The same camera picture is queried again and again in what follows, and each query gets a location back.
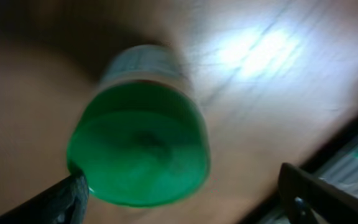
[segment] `wooden table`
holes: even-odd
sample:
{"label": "wooden table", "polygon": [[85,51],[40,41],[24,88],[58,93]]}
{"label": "wooden table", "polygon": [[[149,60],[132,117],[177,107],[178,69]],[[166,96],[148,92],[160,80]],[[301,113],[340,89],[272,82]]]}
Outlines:
{"label": "wooden table", "polygon": [[85,223],[235,223],[275,187],[282,162],[302,163],[358,112],[358,0],[32,9],[37,42],[0,40],[0,214],[68,175],[68,138],[105,64],[130,45],[161,42],[182,58],[208,125],[211,175],[159,208],[91,198]]}

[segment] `wooden surface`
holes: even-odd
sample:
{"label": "wooden surface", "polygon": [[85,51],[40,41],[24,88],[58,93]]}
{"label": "wooden surface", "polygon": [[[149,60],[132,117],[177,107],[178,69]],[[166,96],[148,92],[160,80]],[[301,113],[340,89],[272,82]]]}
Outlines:
{"label": "wooden surface", "polygon": [[35,44],[0,42],[0,214],[68,175],[68,138],[105,63],[130,45],[181,55],[207,121],[211,175],[159,208],[91,198],[85,223],[235,223],[273,189],[282,162],[300,164],[358,112],[358,0],[32,7]]}

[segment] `green lid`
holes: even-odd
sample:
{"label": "green lid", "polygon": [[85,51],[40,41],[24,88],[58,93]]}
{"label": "green lid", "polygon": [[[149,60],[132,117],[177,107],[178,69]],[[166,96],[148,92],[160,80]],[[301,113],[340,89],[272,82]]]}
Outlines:
{"label": "green lid", "polygon": [[81,169],[90,192],[121,205],[173,202],[205,180],[209,156],[192,102],[155,83],[127,83],[99,94],[71,138],[70,172]]}

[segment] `green bottle cap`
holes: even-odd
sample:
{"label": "green bottle cap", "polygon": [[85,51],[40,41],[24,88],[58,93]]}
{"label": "green bottle cap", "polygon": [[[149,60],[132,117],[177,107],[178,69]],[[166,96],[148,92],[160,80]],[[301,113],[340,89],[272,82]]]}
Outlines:
{"label": "green bottle cap", "polygon": [[186,197],[209,171],[196,107],[175,90],[150,82],[100,93],[84,112],[67,158],[70,172],[85,173],[93,195],[132,207]]}

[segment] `green plastic object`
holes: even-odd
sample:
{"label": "green plastic object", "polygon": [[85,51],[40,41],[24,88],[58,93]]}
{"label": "green plastic object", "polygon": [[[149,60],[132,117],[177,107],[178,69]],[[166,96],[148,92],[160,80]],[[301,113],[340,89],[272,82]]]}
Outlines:
{"label": "green plastic object", "polygon": [[100,93],[85,110],[67,150],[90,192],[107,202],[151,207],[193,193],[209,172],[202,117],[179,92],[133,82]]}

